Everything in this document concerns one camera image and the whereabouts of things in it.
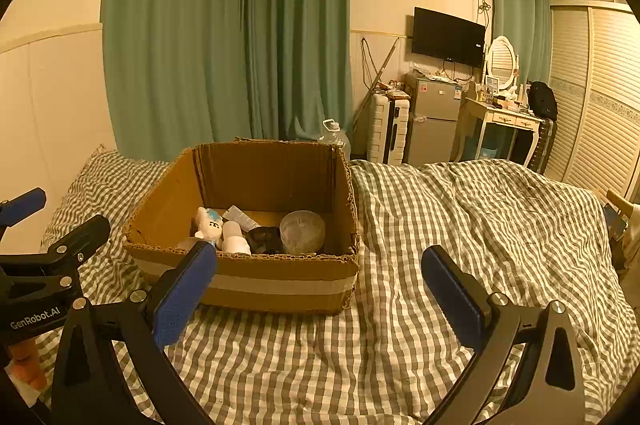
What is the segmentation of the person's left hand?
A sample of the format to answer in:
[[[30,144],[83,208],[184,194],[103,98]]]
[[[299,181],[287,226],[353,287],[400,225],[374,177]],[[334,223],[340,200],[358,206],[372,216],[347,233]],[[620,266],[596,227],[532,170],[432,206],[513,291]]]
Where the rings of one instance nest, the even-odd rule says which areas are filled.
[[[32,389],[43,391],[47,387],[47,378],[40,363],[40,353],[35,338],[8,347],[11,357],[11,373]]]

